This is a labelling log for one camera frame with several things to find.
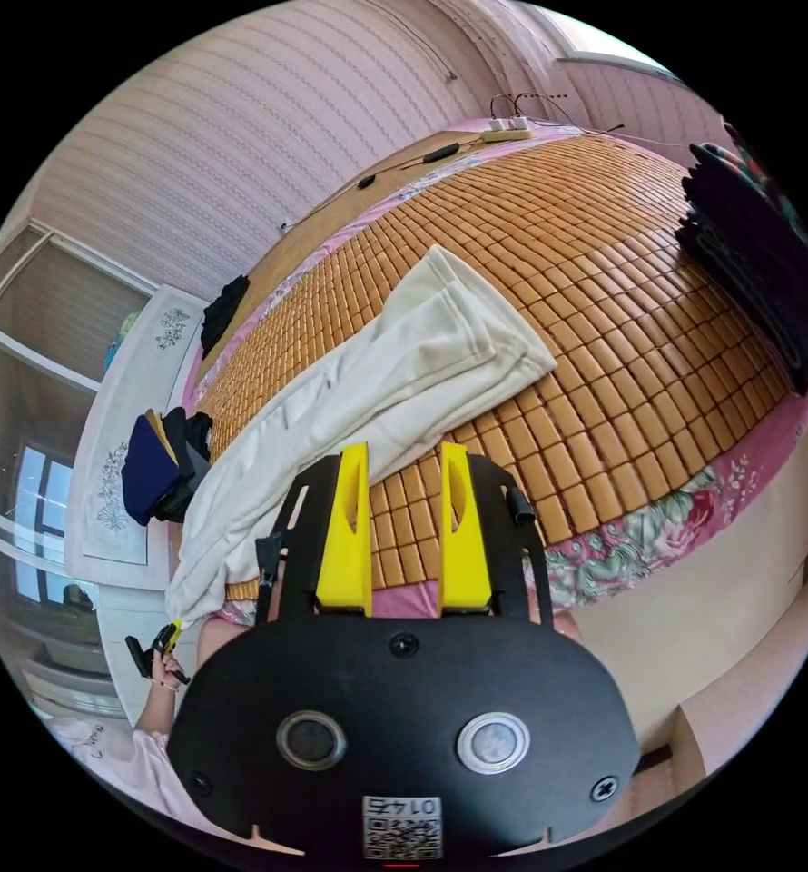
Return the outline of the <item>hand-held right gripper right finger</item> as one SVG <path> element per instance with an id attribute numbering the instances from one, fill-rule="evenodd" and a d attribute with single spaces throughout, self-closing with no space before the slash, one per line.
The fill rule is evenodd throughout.
<path id="1" fill-rule="evenodd" d="M 487 611 L 492 596 L 478 495 L 463 445 L 441 444 L 441 611 Z"/>

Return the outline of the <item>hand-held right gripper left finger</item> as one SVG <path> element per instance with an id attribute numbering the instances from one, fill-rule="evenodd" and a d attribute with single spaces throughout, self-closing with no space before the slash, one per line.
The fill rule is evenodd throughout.
<path id="1" fill-rule="evenodd" d="M 322 611 L 372 615 L 369 452 L 366 443 L 339 456 L 327 535 L 315 590 Z"/>

